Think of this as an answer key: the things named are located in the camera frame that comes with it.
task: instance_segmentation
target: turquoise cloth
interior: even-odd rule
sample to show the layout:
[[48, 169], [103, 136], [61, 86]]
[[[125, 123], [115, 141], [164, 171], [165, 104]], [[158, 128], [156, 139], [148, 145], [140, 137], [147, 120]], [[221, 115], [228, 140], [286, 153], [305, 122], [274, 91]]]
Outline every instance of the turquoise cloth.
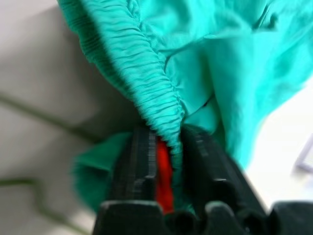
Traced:
[[[260, 122], [312, 73], [312, 0], [59, 4], [87, 59], [172, 148], [174, 189], [180, 186], [182, 123], [218, 135], [226, 152], [246, 167]], [[94, 156], [94, 169], [102, 169], [110, 141], [103, 154], [78, 158], [79, 185], [91, 181], [81, 180], [85, 159]]]

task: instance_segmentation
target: red strip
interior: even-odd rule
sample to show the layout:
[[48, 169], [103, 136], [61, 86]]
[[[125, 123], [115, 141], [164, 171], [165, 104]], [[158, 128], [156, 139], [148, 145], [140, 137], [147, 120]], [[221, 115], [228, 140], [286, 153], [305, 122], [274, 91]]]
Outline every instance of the red strip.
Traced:
[[171, 187], [173, 171], [167, 146], [162, 141], [157, 143], [157, 165], [156, 201], [163, 208], [164, 214], [167, 214], [174, 211], [174, 196]]

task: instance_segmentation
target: gathered fabric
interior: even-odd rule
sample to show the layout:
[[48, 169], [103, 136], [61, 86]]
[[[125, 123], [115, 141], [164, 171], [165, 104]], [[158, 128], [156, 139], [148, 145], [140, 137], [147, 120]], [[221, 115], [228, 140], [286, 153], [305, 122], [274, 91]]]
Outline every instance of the gathered fabric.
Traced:
[[[312, 74], [313, 0], [58, 1], [89, 62], [171, 148], [176, 208], [185, 204], [183, 123], [207, 130], [244, 168], [261, 121]], [[129, 135], [75, 161], [78, 192], [95, 210]]]

